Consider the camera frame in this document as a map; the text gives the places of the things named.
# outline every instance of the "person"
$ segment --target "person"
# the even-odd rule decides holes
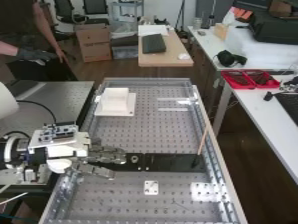
[[[16,79],[77,80],[36,0],[0,1],[0,54]]]

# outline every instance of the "floor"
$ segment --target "floor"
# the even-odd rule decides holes
[[[137,59],[83,63],[77,47],[65,45],[64,49],[77,57],[69,63],[80,80],[99,85],[105,77],[157,77],[156,68],[140,68]],[[206,76],[213,69],[196,47],[192,54],[193,68],[163,68],[159,75],[191,78],[208,103],[212,83]],[[3,67],[0,78],[11,78]],[[249,223],[298,224],[297,184],[240,105],[226,112],[218,142]]]

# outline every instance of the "wall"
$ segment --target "wall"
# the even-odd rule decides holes
[[[222,22],[222,19],[233,5],[234,0],[197,0],[197,17],[202,17],[204,15],[204,24],[208,22],[208,17],[212,13],[213,2],[217,1],[214,16],[216,22]]]
[[[144,0],[144,1],[145,1],[145,16],[153,17],[155,15],[157,15],[159,19],[167,18],[172,26],[175,26],[183,0]],[[51,3],[51,12],[53,15],[53,19],[56,20],[53,0],[46,0],[46,2]],[[84,14],[83,0],[72,0],[72,4],[75,7],[75,11],[79,12],[80,14]],[[195,14],[196,14],[196,0],[185,0],[185,28],[184,28],[185,30],[188,30],[187,27],[192,25]],[[107,15],[95,15],[95,16],[88,15],[88,16],[91,18],[107,17]],[[59,31],[73,32],[73,25],[63,24],[57,20],[56,23],[59,24],[59,26],[56,27]]]

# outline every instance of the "white table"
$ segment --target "white table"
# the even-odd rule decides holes
[[[233,68],[226,68],[225,66],[221,65],[216,55],[224,50],[230,51],[230,49],[228,48],[225,41],[222,41],[214,35],[214,27],[212,27],[208,30],[201,30],[206,33],[205,36],[200,36],[197,31],[193,30],[192,26],[189,26],[188,28],[189,28],[192,36],[195,37],[201,49],[204,50],[205,55],[208,56],[213,66],[214,66],[214,69],[216,69],[216,74],[213,76],[214,91],[213,91],[212,98],[210,98],[210,104],[208,106],[208,114],[210,115],[212,108],[214,105],[216,95],[217,95],[216,90],[217,90],[218,83],[220,83],[221,71],[240,70],[240,69],[253,69],[253,70],[261,69],[261,70],[266,70],[266,71],[272,71],[272,70],[278,71],[278,70],[289,70],[289,66],[288,65],[277,65],[277,64],[250,63],[250,60],[248,60],[248,63],[244,66],[241,64],[237,64]]]
[[[278,81],[284,82],[292,80],[293,77],[294,75],[274,76]],[[264,100],[268,91],[281,92],[278,89],[237,90],[232,89],[225,82],[213,130],[217,135],[233,93],[298,184],[298,126],[276,97],[270,101]]]

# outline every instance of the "red box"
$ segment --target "red box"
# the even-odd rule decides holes
[[[245,75],[249,76],[254,85],[260,89],[274,89],[280,88],[280,82],[272,77],[272,75],[261,70],[244,71]]]
[[[254,89],[256,83],[242,71],[222,71],[221,75],[233,89]]]

